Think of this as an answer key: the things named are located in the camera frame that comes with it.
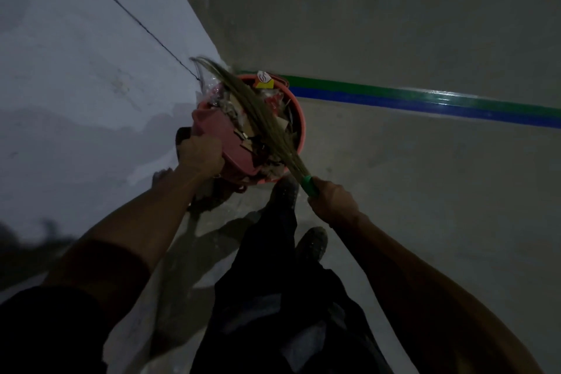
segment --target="green stripe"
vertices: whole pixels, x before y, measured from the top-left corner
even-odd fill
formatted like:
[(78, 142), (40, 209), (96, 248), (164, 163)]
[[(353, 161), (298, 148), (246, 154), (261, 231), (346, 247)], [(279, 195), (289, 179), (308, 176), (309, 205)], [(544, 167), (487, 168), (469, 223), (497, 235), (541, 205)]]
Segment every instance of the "green stripe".
[(285, 77), (290, 82), (290, 86), (294, 87), (321, 89), (324, 91), (332, 92), (345, 92), (347, 94), (379, 96), (399, 100), (441, 103), (459, 107), (478, 108), (481, 110), (489, 111), (511, 112), (515, 114), (535, 115), (540, 117), (561, 118), (561, 110), (558, 108), (542, 107), (539, 105), (525, 105), (515, 102), (495, 101), (452, 92), (423, 90), (411, 91), (405, 89), (393, 89), (389, 87), (367, 86), (365, 84), (310, 79), (292, 75), (283, 75), (282, 77)]

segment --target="straw broom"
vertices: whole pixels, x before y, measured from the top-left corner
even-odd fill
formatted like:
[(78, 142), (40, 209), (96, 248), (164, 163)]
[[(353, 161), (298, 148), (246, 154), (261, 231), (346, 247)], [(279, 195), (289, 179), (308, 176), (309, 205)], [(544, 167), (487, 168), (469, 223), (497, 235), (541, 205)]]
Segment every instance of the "straw broom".
[(317, 197), (318, 188), (312, 182), (310, 172), (296, 152), (291, 137), (278, 124), (273, 112), (265, 102), (255, 94), (251, 87), (214, 61), (202, 56), (191, 59), (214, 74), (235, 95), (246, 111), (253, 130), (261, 135), (262, 142), (270, 153), (282, 160), (298, 183), (302, 185), (306, 194)]

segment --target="sleeve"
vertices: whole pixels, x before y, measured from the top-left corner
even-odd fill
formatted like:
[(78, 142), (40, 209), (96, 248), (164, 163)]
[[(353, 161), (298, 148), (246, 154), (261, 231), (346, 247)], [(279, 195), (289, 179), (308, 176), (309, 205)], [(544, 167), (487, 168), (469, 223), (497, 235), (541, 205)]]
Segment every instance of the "sleeve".
[(0, 306), (4, 372), (104, 373), (108, 335), (98, 302), (75, 288), (34, 287)]

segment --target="shoe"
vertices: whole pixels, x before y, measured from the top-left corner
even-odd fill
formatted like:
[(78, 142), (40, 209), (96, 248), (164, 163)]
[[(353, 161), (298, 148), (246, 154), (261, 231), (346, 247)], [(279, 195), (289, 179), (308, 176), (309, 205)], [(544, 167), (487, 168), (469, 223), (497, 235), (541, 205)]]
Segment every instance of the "shoe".
[(296, 199), (300, 185), (292, 175), (283, 176), (275, 184), (267, 206), (284, 206), (292, 210), (296, 207)]
[(321, 226), (311, 228), (296, 246), (296, 259), (319, 262), (327, 249), (327, 241), (325, 228)]

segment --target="crack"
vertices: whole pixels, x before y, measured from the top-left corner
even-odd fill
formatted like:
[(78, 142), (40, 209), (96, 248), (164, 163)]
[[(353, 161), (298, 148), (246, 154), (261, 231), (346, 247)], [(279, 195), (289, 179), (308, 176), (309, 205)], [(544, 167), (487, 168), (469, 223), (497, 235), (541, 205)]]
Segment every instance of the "crack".
[(152, 34), (152, 32), (150, 30), (148, 30), (143, 23), (140, 22), (140, 20), (134, 16), (127, 8), (125, 8), (123, 6), (123, 4), (121, 2), (119, 2), (118, 0), (113, 0), (117, 5), (119, 5), (121, 7), (121, 9), (123, 9), (123, 11), (125, 11), (139, 26), (141, 26), (142, 28), (144, 28), (144, 30), (151, 35), (154, 40), (156, 40), (160, 46), (162, 46), (178, 63), (180, 63), (180, 65), (185, 68), (189, 73), (191, 73), (191, 75), (196, 78), (197, 80), (200, 81), (199, 77), (197, 77), (197, 75), (195, 73), (193, 73), (184, 63), (181, 62), (181, 60), (176, 57), (172, 51), (170, 51), (162, 42), (160, 42), (160, 40), (158, 39), (158, 37), (156, 37), (155, 35)]

